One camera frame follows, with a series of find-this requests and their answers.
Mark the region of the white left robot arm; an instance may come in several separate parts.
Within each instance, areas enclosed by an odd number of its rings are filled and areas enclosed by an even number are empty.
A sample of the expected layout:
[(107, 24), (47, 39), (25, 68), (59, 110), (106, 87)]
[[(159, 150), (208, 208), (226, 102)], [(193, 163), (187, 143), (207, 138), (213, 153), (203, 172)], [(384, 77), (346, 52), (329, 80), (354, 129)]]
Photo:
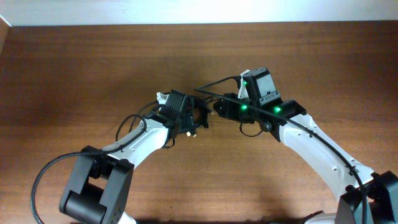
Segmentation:
[(140, 116), (129, 134), (102, 149), (79, 153), (59, 203), (61, 213), (89, 224), (135, 223), (126, 211), (134, 169), (178, 134), (195, 129), (195, 98), (172, 90), (158, 94), (157, 111)]

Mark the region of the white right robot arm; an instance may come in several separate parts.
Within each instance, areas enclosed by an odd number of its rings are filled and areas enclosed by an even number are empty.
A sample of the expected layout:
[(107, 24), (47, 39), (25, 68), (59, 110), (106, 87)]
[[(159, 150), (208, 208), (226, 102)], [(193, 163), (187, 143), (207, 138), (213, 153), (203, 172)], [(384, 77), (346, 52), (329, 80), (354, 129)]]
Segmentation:
[(222, 118), (259, 123), (262, 132), (295, 151), (338, 199), (335, 213), (317, 212), (304, 223), (397, 223), (397, 176), (378, 174), (345, 152), (294, 100), (283, 101), (266, 67), (234, 79), (238, 93), (225, 93), (213, 108)]

